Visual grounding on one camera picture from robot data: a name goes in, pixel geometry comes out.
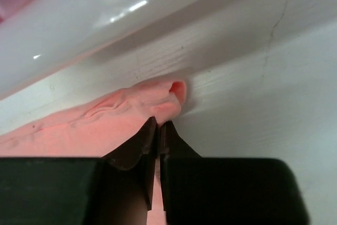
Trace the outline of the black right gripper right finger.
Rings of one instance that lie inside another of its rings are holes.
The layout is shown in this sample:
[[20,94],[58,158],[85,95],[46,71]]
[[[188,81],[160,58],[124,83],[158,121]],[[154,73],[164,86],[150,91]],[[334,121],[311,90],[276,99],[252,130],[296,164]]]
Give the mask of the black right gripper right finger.
[[290,167],[273,158],[206,158],[172,122],[159,137],[167,224],[309,224]]

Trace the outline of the white plastic laundry basket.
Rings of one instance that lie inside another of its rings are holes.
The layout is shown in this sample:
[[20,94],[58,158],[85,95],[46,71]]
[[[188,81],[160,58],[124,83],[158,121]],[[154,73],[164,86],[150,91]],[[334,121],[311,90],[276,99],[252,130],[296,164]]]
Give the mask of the white plastic laundry basket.
[[208,12],[211,0],[34,0],[11,16],[2,9],[1,98],[195,4]]

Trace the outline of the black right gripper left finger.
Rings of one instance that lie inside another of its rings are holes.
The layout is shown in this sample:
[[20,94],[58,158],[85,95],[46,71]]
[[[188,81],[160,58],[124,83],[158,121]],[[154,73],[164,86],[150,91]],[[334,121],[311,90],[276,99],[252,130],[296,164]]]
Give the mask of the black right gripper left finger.
[[146,224],[157,122],[101,158],[1,158],[1,224]]

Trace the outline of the salmon pink t shirt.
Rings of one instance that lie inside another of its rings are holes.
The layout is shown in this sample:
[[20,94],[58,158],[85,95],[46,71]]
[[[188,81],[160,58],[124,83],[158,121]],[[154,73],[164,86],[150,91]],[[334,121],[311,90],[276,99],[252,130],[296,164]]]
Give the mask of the salmon pink t shirt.
[[181,112],[182,80],[152,80],[50,114],[1,136],[1,156],[102,157],[137,133],[150,117],[158,125]]

